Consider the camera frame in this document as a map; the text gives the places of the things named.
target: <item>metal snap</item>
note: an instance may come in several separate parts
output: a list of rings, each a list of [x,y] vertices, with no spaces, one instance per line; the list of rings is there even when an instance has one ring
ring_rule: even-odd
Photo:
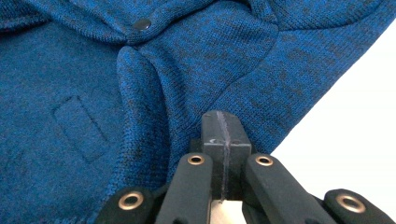
[[[149,19],[141,19],[134,23],[134,28],[139,31],[147,30],[151,25],[151,21]]]

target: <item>blue sweater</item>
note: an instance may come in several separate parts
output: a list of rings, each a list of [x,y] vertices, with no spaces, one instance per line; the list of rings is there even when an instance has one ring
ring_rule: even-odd
[[[271,153],[395,16],[394,0],[2,0],[0,223],[92,222],[117,190],[160,187],[208,110]]]

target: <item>white surface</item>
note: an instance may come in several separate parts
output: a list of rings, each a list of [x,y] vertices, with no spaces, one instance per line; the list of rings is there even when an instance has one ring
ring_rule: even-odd
[[[350,189],[396,221],[396,22],[272,155],[320,199]],[[241,203],[212,205],[211,223],[246,223]]]

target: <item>knit texture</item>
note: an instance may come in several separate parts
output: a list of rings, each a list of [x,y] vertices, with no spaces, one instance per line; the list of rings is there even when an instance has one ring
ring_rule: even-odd
[[[15,58],[21,57],[21,51],[5,47],[9,46],[8,43],[16,44],[16,39],[20,39],[18,45],[41,43],[46,46],[50,42],[46,34],[50,31],[56,31],[51,33],[52,38],[68,34],[67,38],[76,39],[76,43],[69,46],[70,52],[75,52],[78,49],[76,46],[84,42],[87,51],[92,50],[92,55],[100,56],[81,56],[82,51],[78,52],[78,57],[71,54],[64,59],[66,66],[48,70],[48,76],[59,84],[67,83],[65,75],[55,75],[60,71],[69,73],[73,70],[70,65],[80,62],[80,67],[70,73],[73,80],[79,80],[74,77],[85,77],[84,80],[89,81],[84,82],[84,87],[88,89],[101,83],[101,88],[105,88],[106,92],[119,94],[120,98],[110,97],[104,101],[92,98],[95,105],[90,109],[85,103],[88,98],[80,97],[81,93],[61,101],[64,98],[57,98],[61,93],[43,89],[29,92],[31,98],[36,95],[52,96],[54,105],[62,105],[55,107],[52,120],[56,120],[63,136],[78,148],[79,156],[87,162],[110,158],[102,147],[106,139],[100,130],[112,131],[122,126],[123,140],[120,151],[115,149],[115,144],[109,143],[108,151],[119,156],[106,164],[106,167],[115,167],[113,175],[105,178],[106,183],[92,184],[99,175],[91,176],[91,182],[81,185],[87,189],[93,188],[93,192],[73,191],[70,187],[74,201],[65,198],[54,201],[51,200],[53,195],[42,193],[51,191],[50,186],[29,182],[30,185],[22,186],[21,191],[9,193],[9,197],[23,200],[22,193],[30,190],[32,201],[37,202],[36,208],[21,215],[21,212],[15,211],[21,205],[2,203],[0,211],[6,212],[1,214],[0,220],[6,223],[13,220],[39,221],[40,218],[58,223],[92,222],[101,206],[117,190],[126,186],[160,187],[172,179],[178,160],[188,152],[190,140],[200,136],[201,116],[208,110],[224,110],[238,116],[256,148],[260,152],[271,153],[396,16],[394,0],[316,0],[298,3],[291,0],[250,0],[248,4],[242,1],[204,0],[134,1],[133,4],[79,0],[28,2],[55,22],[30,33],[10,35],[7,37],[9,42],[0,40],[0,46],[8,52],[7,57],[0,56],[1,70],[7,68],[1,75],[2,80],[4,76],[25,81],[27,77],[21,77],[23,70],[36,66],[37,72],[29,75],[33,85],[38,82],[33,78],[40,76],[39,69],[53,63],[51,53],[55,47],[49,46],[45,49],[47,62],[37,65],[33,55],[25,55],[24,60],[31,61],[19,63],[20,66],[13,69],[17,64]],[[151,26],[144,31],[134,30],[133,24],[144,18],[151,20]],[[63,26],[75,30],[75,35],[71,34],[73,31],[60,28]],[[88,41],[82,36],[104,43]],[[70,39],[67,38],[59,41],[68,43]],[[116,44],[117,47],[110,49],[108,44]],[[54,53],[52,57],[60,58],[61,55]],[[79,72],[87,67],[91,69],[87,73]],[[101,77],[102,82],[99,78],[92,83],[91,79],[98,73],[106,78]],[[111,84],[117,81],[118,87]],[[15,88],[19,82],[7,85],[2,82],[0,85],[3,88],[0,91],[4,90],[1,91],[2,96],[3,92],[14,88],[13,97],[8,98],[20,102],[13,109],[17,112],[23,110],[21,102],[29,101],[29,97],[24,101],[19,98],[23,92]],[[103,91],[93,95],[105,97]],[[0,103],[11,104],[11,100],[4,100],[8,98],[0,98]],[[111,111],[102,110],[109,104],[108,101],[118,102],[112,107],[119,111],[112,119],[117,120],[117,124],[109,122]],[[6,112],[1,111],[2,116],[5,114],[2,121],[13,122],[20,118],[18,114]],[[90,119],[93,112],[98,114],[96,119]],[[25,120],[20,125],[32,130],[27,125],[32,122],[34,120]],[[6,127],[0,129],[4,133],[11,125],[1,126]],[[18,137],[29,139],[32,134],[21,133]],[[1,146],[4,147],[0,148],[5,151],[3,148],[11,147],[8,139],[13,135],[6,133],[2,136],[5,140]],[[117,140],[119,135],[114,133],[112,136]],[[55,145],[57,137],[44,135],[42,139],[45,140],[40,139],[39,142],[47,142],[46,146],[50,147]],[[22,140],[20,144],[26,148],[32,145],[27,140]],[[70,152],[62,154],[65,160],[72,161],[74,157],[70,155]],[[16,161],[10,170],[19,174],[17,167],[22,162]],[[44,166],[51,167],[57,162],[49,158]],[[71,164],[66,163],[63,172],[67,172],[68,167],[72,169]],[[99,169],[102,165],[90,163],[92,169]],[[25,166],[35,174],[36,179],[43,179],[43,183],[48,183],[46,176],[49,174],[55,176],[59,173],[53,167],[41,172],[42,169],[31,161],[26,162]],[[87,175],[90,173],[83,170],[73,173],[80,182]],[[3,194],[7,191],[4,186],[13,181],[11,176],[17,175],[6,175],[7,181],[1,182]],[[13,183],[22,182],[24,178],[21,175]],[[61,183],[64,180],[65,177],[60,175],[51,181]],[[27,207],[32,204],[29,200],[24,202]],[[65,206],[69,203],[73,203],[74,207]],[[90,207],[81,209],[87,203]]]
[[[0,4],[0,34],[19,31],[42,24],[49,19],[19,0],[2,0]]]

